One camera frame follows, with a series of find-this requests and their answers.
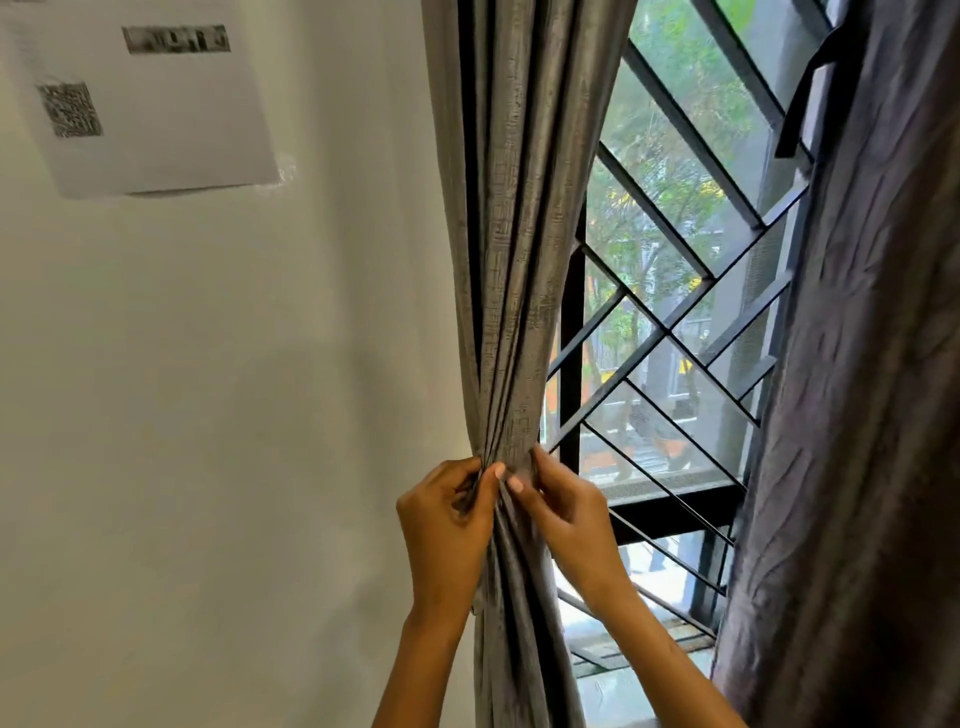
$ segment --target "gray curtain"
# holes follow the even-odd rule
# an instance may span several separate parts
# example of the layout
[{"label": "gray curtain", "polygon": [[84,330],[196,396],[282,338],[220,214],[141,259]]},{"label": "gray curtain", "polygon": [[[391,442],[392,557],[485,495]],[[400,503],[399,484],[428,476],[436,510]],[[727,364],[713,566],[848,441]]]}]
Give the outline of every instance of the gray curtain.
[{"label": "gray curtain", "polygon": [[851,13],[714,680],[754,728],[952,728],[960,3]]},{"label": "gray curtain", "polygon": [[[473,451],[529,470],[635,0],[422,0]],[[477,726],[583,726],[545,551],[504,490],[474,603]]]}]

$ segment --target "white paper sheet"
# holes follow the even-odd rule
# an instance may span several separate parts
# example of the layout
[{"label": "white paper sheet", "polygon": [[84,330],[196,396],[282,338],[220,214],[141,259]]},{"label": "white paper sheet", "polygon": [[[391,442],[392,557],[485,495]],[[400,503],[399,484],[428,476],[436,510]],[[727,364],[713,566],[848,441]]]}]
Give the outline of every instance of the white paper sheet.
[{"label": "white paper sheet", "polygon": [[235,0],[0,0],[0,31],[65,197],[276,182]]}]

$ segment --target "finger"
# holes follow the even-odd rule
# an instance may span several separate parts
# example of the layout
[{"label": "finger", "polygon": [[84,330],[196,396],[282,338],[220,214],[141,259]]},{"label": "finger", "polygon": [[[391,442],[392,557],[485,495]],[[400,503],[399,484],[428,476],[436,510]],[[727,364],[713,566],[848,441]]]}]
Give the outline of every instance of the finger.
[{"label": "finger", "polygon": [[543,496],[537,492],[536,488],[523,482],[516,475],[507,478],[507,487],[514,494],[514,498],[523,506],[523,510],[530,514],[537,528],[543,534],[543,537],[549,542],[554,535],[559,533],[562,528],[569,524],[560,516],[554,513],[547,505]]},{"label": "finger", "polygon": [[537,465],[537,475],[540,476],[540,486],[544,491],[564,496],[576,490],[580,477],[574,471],[557,458],[548,455],[540,445],[534,445],[532,454]]},{"label": "finger", "polygon": [[493,463],[484,471],[477,486],[477,498],[470,511],[470,523],[478,523],[485,528],[493,523],[493,507],[500,493],[500,478],[506,471],[507,467],[503,463]]},{"label": "finger", "polygon": [[480,465],[481,460],[478,455],[464,460],[446,460],[427,482],[444,491],[455,491],[471,475],[479,473]]}]

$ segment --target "qr code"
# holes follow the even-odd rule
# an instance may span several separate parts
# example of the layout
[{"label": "qr code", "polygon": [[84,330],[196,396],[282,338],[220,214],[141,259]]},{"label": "qr code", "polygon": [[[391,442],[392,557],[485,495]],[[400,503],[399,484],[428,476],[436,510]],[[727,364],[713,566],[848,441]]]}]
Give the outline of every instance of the qr code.
[{"label": "qr code", "polygon": [[54,125],[54,134],[63,138],[103,136],[97,110],[86,84],[39,85],[43,107]]}]

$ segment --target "person's right hand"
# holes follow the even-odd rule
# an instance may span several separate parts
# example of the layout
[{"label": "person's right hand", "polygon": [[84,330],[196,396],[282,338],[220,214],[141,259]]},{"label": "person's right hand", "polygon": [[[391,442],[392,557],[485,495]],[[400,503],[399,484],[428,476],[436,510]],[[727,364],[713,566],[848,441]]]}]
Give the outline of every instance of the person's right hand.
[{"label": "person's right hand", "polygon": [[542,493],[517,475],[507,479],[507,487],[537,524],[567,581],[598,617],[612,600],[636,598],[617,551],[607,498],[540,446],[533,459]]}]

